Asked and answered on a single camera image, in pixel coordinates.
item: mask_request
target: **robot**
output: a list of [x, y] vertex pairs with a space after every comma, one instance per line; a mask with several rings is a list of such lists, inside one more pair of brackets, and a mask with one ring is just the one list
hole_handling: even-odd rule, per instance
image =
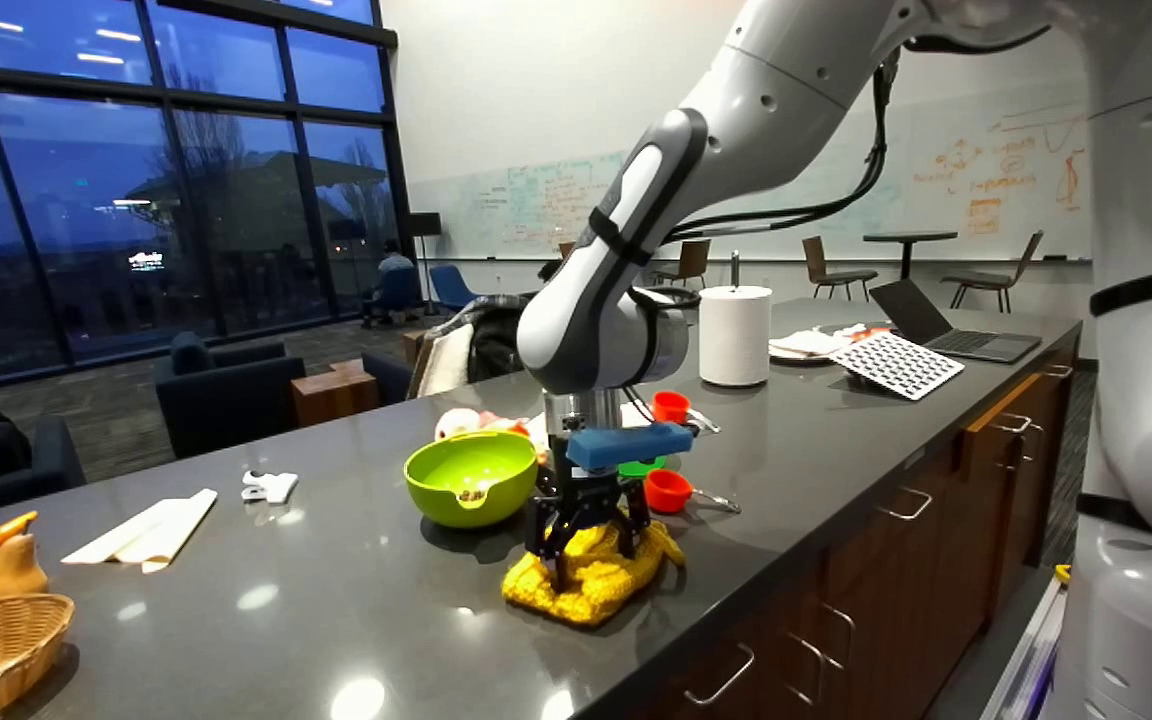
[[[681, 299], [637, 289], [659, 244], [718, 222], [697, 221], [707, 205], [807, 168], [863, 78], [884, 92], [900, 46], [1006, 52], [1047, 24], [1083, 45], [1091, 78], [1098, 361], [1047, 714], [1152, 714], [1152, 0], [747, 0], [701, 82], [626, 152], [517, 343], [563, 403], [561, 438], [617, 433], [619, 390], [687, 352]], [[784, 226], [835, 207], [756, 221]], [[544, 527], [599, 520], [608, 494], [586, 503], [578, 489], [603, 477], [557, 462]]]

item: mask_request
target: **kitchen counter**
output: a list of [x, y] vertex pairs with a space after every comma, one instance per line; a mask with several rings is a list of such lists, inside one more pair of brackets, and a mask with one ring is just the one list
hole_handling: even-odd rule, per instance
[[[772, 333], [880, 320], [872, 305], [778, 305]], [[959, 329], [1067, 341], [1075, 320], [950, 312]], [[0, 506], [39, 506], [35, 540], [54, 593], [75, 598], [71, 662], [35, 714], [571, 714], [707, 625], [756, 576], [814, 552], [859, 494], [900, 479], [923, 450], [1037, 363], [966, 363], [918, 403], [850, 389], [832, 363], [788, 367], [751, 390], [681, 389], [718, 423], [685, 472], [740, 514], [666, 520], [687, 552], [597, 632], [501, 598], [523, 523], [427, 527], [404, 489], [404, 456], [443, 409], [540, 412], [532, 375], [300, 428], [108, 482]], [[241, 503], [241, 466], [300, 472], [286, 506]], [[221, 500], [167, 570], [62, 566], [59, 554], [162, 494]]]

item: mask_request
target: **green bowl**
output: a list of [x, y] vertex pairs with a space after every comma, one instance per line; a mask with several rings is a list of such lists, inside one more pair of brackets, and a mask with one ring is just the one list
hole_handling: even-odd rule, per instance
[[456, 437], [424, 443], [404, 462], [412, 503], [440, 527], [488, 527], [517, 514], [535, 489], [529, 437]]

